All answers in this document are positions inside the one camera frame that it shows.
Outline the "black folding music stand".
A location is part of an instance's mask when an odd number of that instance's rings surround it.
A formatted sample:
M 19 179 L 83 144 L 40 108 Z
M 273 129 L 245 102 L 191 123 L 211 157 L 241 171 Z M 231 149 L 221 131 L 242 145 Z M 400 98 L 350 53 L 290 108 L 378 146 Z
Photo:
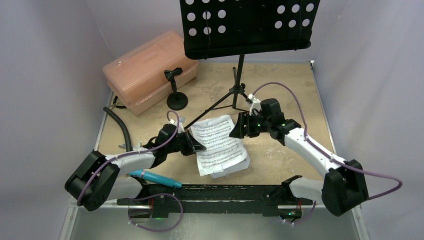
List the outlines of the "black folding music stand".
M 182 0 L 185 56 L 192 60 L 238 56 L 231 108 L 245 96 L 247 54 L 297 51 L 311 46 L 319 0 Z

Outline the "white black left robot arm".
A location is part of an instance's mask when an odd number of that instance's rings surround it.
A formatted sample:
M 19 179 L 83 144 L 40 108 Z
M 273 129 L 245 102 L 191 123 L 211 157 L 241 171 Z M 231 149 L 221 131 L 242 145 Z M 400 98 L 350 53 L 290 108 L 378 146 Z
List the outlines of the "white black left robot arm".
M 90 152 L 68 178 L 64 189 L 90 212 L 115 199 L 131 199 L 142 205 L 148 201 L 149 191 L 130 173 L 155 168 L 169 154 L 190 156 L 204 150 L 206 147 L 188 131 L 176 123 L 167 123 L 153 141 L 137 150 L 118 155 Z

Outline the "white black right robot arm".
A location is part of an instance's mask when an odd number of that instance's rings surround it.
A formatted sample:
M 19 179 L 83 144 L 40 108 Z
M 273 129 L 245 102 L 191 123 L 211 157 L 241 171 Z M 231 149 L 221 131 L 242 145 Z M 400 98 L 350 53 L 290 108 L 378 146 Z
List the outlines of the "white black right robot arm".
M 280 196 L 288 204 L 300 198 L 324 204 L 334 216 L 341 216 L 369 199 L 368 187 L 362 165 L 346 161 L 324 148 L 293 119 L 286 119 L 275 98 L 263 101 L 250 94 L 247 99 L 249 112 L 238 115 L 231 138 L 255 138 L 268 133 L 283 146 L 306 160 L 322 177 L 311 180 L 298 177 L 281 189 Z

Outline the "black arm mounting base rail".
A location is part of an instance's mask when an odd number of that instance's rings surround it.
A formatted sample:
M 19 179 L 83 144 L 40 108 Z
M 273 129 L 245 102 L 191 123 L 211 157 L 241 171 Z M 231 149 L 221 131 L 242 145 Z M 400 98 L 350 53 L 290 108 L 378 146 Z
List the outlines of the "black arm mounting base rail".
M 312 200 L 296 198 L 288 185 L 184 184 L 173 188 L 145 184 L 135 197 L 117 200 L 119 206 L 146 206 L 152 196 L 152 216 L 166 218 L 170 213 L 260 214 L 264 217 L 300 217 L 298 205 L 309 207 Z

